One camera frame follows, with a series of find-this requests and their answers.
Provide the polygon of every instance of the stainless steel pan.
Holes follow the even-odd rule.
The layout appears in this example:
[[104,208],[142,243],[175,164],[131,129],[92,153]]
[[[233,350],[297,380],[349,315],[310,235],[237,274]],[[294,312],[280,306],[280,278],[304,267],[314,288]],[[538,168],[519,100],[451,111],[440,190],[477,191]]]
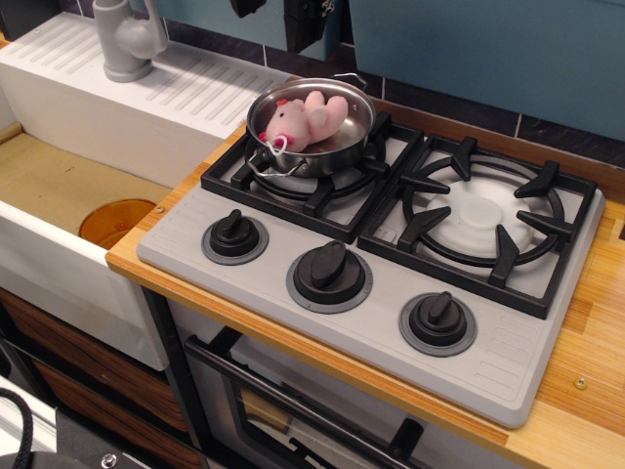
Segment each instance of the stainless steel pan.
[[[305,100],[314,90],[323,93],[326,101],[332,96],[343,96],[349,105],[348,117],[338,132],[329,139],[309,145],[301,153],[284,152],[278,156],[270,152],[259,139],[275,113],[278,100]],[[247,114],[247,129],[261,150],[250,159],[268,159],[277,175],[319,178],[354,166],[367,144],[367,135],[375,122],[375,106],[369,97],[355,86],[332,78],[303,78],[288,81],[259,96]]]

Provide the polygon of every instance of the stove knob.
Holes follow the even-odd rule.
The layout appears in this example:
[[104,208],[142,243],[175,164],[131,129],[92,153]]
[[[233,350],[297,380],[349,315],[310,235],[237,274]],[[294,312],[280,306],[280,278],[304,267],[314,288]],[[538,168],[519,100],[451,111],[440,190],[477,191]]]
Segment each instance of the stove knob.
[[343,242],[330,241],[302,257],[293,281],[305,298],[322,305],[337,305],[358,294],[364,286],[365,272]]
[[467,318],[462,306],[445,291],[419,301],[410,313],[409,326],[426,344],[447,347],[465,336]]
[[240,210],[230,214],[215,224],[211,232],[210,245],[213,250],[225,257],[239,257],[251,252],[260,240],[256,226]]

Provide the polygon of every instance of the black cable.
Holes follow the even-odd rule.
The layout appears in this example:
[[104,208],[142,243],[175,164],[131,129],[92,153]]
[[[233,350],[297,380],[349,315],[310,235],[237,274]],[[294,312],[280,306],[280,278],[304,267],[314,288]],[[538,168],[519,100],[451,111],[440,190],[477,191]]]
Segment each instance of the black cable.
[[30,459],[30,447],[32,446],[32,412],[30,407],[20,395],[6,388],[0,388],[0,398],[6,398],[18,406],[23,421],[21,430],[20,450],[16,461],[13,463],[13,469],[26,469],[28,460]]

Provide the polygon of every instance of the black burner grate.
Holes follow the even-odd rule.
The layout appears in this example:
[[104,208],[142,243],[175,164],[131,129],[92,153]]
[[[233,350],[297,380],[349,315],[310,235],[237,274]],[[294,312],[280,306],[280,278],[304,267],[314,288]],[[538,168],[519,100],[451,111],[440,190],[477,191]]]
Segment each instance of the black burner grate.
[[[389,138],[407,143],[391,166],[386,162],[385,142]],[[419,151],[424,134],[393,124],[391,117],[381,112],[367,142],[356,167],[359,178],[339,188],[335,187],[332,178],[321,178],[316,180],[314,191],[308,193],[286,189],[257,176],[248,164],[256,142],[246,134],[202,175],[201,187],[300,227],[350,243],[375,208],[387,182],[411,159],[411,154]],[[260,172],[269,169],[266,162],[254,164]],[[328,213],[330,202],[345,200],[344,203],[349,204],[350,195],[357,192],[364,194],[364,201],[358,202],[360,205],[354,208],[355,215],[345,223],[333,220]]]
[[[431,161],[429,157],[433,151],[449,156]],[[519,220],[544,235],[537,245],[521,253],[500,224],[495,229],[497,255],[485,258],[458,252],[430,235],[430,231],[450,215],[451,208],[445,206],[415,213],[413,197],[423,193],[449,193],[450,187],[435,178],[436,172],[443,168],[451,168],[460,180],[470,182],[474,164],[494,170],[497,174],[513,175],[525,180],[514,192],[516,198],[545,199],[551,207],[551,216],[525,211],[517,213]],[[479,149],[478,141],[473,138],[459,143],[438,136],[428,139],[420,154],[396,175],[396,181],[391,186],[393,189],[387,192],[363,229],[358,247],[541,319],[547,317],[577,232],[597,188],[591,181],[560,172],[559,165],[553,161],[538,166]],[[574,192],[580,196],[581,201],[572,222],[565,220],[559,192]],[[402,204],[406,227],[396,241],[384,240],[377,233],[398,203]],[[428,249],[420,250],[420,245]],[[555,253],[558,261],[549,277],[544,296],[531,296],[507,285],[510,274],[518,266],[535,262],[548,252]],[[479,275],[462,266],[489,270],[489,275]]]

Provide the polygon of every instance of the faucet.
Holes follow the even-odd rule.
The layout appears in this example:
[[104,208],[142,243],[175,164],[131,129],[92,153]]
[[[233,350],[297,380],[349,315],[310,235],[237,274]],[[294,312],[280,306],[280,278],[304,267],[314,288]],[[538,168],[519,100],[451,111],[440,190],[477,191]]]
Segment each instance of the faucet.
[[94,18],[104,53],[104,73],[116,82],[135,81],[152,70],[151,59],[167,48],[156,0],[144,0],[148,20],[136,20],[129,0],[94,0]]

